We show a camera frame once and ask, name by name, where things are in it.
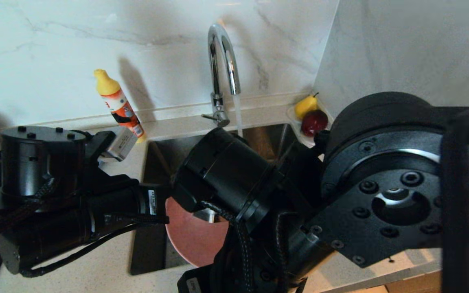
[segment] fake fruit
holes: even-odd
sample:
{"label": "fake fruit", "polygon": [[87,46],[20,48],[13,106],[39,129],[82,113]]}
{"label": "fake fruit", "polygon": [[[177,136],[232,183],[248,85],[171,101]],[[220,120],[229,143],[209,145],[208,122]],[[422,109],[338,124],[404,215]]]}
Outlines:
{"label": "fake fruit", "polygon": [[308,112],[301,122],[301,132],[308,137],[313,137],[316,133],[327,128],[329,118],[321,110]]}
{"label": "fake fruit", "polygon": [[304,98],[294,106],[294,113],[298,119],[301,120],[308,112],[318,109],[318,101],[316,100],[317,94],[318,93]]}

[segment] sink basin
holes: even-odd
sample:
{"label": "sink basin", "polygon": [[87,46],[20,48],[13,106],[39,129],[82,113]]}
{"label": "sink basin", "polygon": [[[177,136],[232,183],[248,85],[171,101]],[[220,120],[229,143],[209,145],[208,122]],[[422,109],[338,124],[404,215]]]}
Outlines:
{"label": "sink basin", "polygon": [[[169,184],[172,176],[176,173],[194,145],[203,137],[204,136],[201,135],[150,142],[147,147],[143,182],[149,184]],[[253,150],[270,162],[283,155],[288,146],[296,141],[294,131],[289,124],[246,128],[243,130],[243,137]],[[153,237],[145,237],[146,241],[136,239],[134,245],[142,245],[143,251],[149,250],[154,252],[157,256],[165,256],[164,260],[162,260],[162,258],[158,260],[160,262],[158,269],[187,265],[188,262],[178,254],[171,244],[171,241],[168,240],[165,229],[162,231],[164,227],[160,227],[161,226],[148,227],[148,229],[150,229],[148,233],[151,233]],[[162,234],[164,234],[163,243],[159,241],[157,244],[156,241],[153,241],[156,235]],[[134,263],[142,265],[143,262],[150,262],[153,266],[153,259],[143,260],[142,257],[137,258],[135,255],[136,250],[138,249],[134,248],[132,266]],[[150,268],[149,271],[156,270],[157,268],[155,267]]]}

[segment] white countertop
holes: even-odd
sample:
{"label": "white countertop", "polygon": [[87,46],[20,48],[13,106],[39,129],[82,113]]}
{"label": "white countertop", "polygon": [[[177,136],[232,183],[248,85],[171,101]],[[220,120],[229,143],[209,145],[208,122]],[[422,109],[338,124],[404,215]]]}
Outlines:
{"label": "white countertop", "polygon": [[[290,105],[242,111],[244,128],[290,122],[286,115]],[[236,128],[235,115],[226,130]],[[195,136],[207,133],[214,125],[199,116],[143,123],[149,139],[136,144],[128,157],[120,163],[108,163],[103,169],[110,175],[127,174],[139,181],[143,178],[147,145],[150,140]],[[168,293],[177,292],[177,280],[192,265],[174,267],[153,273],[131,276],[128,273],[134,232],[120,235],[65,267],[39,278],[12,275],[0,269],[0,293]],[[395,262],[383,260],[366,269],[360,269],[341,254],[335,254],[309,278],[304,293],[318,293],[344,286],[363,283],[371,287],[393,282],[414,274],[438,269],[439,249],[419,249],[401,252],[392,257]]]}

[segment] orange bottle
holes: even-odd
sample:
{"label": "orange bottle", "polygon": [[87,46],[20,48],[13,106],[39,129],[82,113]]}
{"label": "orange bottle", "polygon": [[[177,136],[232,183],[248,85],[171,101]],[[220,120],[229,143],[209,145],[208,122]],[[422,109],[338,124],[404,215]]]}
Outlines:
{"label": "orange bottle", "polygon": [[96,69],[93,71],[93,75],[97,78],[97,92],[103,98],[110,112],[112,112],[115,121],[119,125],[127,127],[137,136],[136,143],[145,141],[146,133],[142,129],[142,125],[140,125],[119,83],[111,79],[106,70],[103,69]]}

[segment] apple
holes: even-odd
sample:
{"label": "apple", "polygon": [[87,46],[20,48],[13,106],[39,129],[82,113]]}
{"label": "apple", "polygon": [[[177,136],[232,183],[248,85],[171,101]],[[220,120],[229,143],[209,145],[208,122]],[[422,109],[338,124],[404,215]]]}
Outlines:
{"label": "apple", "polygon": [[301,122],[301,132],[308,137],[313,137],[316,133],[327,128],[329,118],[321,110],[308,112]]}

